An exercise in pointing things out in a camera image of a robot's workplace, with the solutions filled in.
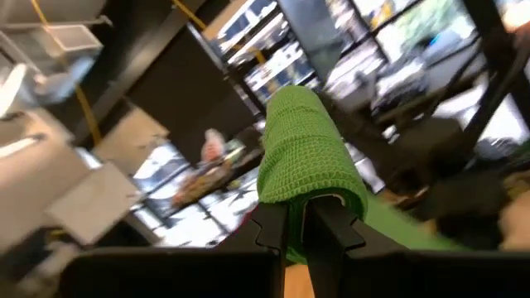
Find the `green towel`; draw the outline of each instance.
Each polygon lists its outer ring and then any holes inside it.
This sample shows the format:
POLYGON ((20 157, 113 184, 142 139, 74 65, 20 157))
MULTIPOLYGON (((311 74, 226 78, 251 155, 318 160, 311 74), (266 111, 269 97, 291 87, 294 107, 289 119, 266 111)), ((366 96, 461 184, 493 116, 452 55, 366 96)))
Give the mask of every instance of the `green towel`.
POLYGON ((354 163, 320 99, 305 87, 279 90, 267 106, 263 135, 265 156, 259 167, 258 194, 262 203, 289 204, 287 258, 305 263, 301 224, 309 199, 337 195, 344 205, 380 233, 410 248, 455 249, 453 243, 419 231, 413 221, 367 201, 354 163))

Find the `green microfiber cloth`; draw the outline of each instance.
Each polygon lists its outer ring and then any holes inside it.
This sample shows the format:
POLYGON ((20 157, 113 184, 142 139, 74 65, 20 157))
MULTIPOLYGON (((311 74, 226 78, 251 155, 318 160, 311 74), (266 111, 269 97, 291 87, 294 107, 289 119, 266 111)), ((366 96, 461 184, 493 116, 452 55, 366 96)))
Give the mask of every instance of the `green microfiber cloth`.
POLYGON ((361 219, 368 192, 336 126, 310 89, 288 86, 267 106, 265 156, 259 167, 262 203, 289 204, 287 258, 305 262, 301 223, 309 199, 336 195, 361 219))

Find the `shelf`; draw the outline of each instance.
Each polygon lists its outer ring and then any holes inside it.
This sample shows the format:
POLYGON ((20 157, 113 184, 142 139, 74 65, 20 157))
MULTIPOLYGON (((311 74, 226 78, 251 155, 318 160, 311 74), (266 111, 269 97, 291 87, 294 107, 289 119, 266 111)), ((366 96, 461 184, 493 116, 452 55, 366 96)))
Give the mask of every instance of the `shelf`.
MULTIPOLYGON (((265 58, 265 60, 269 60, 274 53, 276 53, 278 50, 283 48, 283 46, 288 45, 290 42, 292 42, 291 37, 289 36, 289 32, 276 44, 271 46, 268 49, 262 50, 262 55, 265 58)), ((256 57, 253 57, 252 59, 248 61, 244 61, 238 65, 234 65, 235 70, 241 74, 246 75, 250 71, 252 71, 256 66, 259 65, 258 59, 256 57)))
MULTIPOLYGON (((266 26, 278 13, 280 9, 275 1, 271 1, 267 6, 263 6, 259 14, 252 9, 252 5, 257 0, 247 1, 237 13, 235 13, 219 30, 214 39, 220 41, 220 48, 223 53, 230 51, 236 44, 244 43, 266 26)), ((259 0, 257 4, 262 4, 263 0, 259 0)))
POLYGON ((252 50, 262 49, 267 46, 267 43, 275 43, 275 39, 281 39, 287 28, 287 21, 283 19, 283 14, 276 15, 261 31, 258 31, 244 46, 237 50, 232 55, 228 62, 233 64, 239 57, 247 53, 252 53, 252 50))
POLYGON ((278 18, 282 19, 282 13, 280 8, 276 6, 272 11, 270 11, 259 23, 252 27, 245 35, 238 39, 230 49, 228 49, 224 55, 224 60, 229 63, 233 63, 239 55, 242 55, 244 52, 248 51, 251 46, 255 46, 260 39, 262 39, 267 33, 274 29, 278 23, 278 18))

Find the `ceiling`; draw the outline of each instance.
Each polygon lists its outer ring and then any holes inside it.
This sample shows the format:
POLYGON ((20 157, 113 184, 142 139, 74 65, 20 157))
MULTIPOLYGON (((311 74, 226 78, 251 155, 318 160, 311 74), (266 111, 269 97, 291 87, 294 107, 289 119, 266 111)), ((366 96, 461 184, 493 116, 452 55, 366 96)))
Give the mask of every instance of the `ceiling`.
MULTIPOLYGON (((49 22, 92 20, 98 16, 106 0, 39 0, 49 22)), ((38 22, 31 0, 0 0, 0 24, 38 22)))

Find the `desk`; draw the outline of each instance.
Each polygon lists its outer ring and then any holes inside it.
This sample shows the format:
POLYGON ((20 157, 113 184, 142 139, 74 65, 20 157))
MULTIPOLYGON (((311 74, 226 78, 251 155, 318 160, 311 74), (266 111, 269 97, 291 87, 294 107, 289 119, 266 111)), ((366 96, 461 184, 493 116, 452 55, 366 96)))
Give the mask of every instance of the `desk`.
MULTIPOLYGON (((389 111, 383 115, 377 116, 374 121, 381 126, 387 126, 392 124, 394 118, 403 110, 414 110, 417 108, 421 109, 435 99, 440 92, 445 88, 445 86, 451 80, 451 77, 455 72, 468 60, 473 53, 476 51, 475 46, 468 47, 462 52, 453 55, 447 60, 433 65, 426 72, 426 75, 429 78, 429 87, 427 90, 427 95, 418 97, 417 99, 412 100, 410 103, 404 104, 399 108, 395 108, 392 111, 389 111)), ((475 85, 475 80, 483 73, 483 66, 485 65, 485 58, 480 56, 475 60, 474 63, 470 65, 468 70, 464 73, 460 81, 457 83, 453 92, 447 94, 446 99, 466 91, 467 89, 472 88, 475 85)), ((367 113, 369 114, 369 105, 372 99, 369 97, 368 88, 359 88, 347 95, 343 99, 338 101, 338 105, 343 110, 348 113, 367 113)))

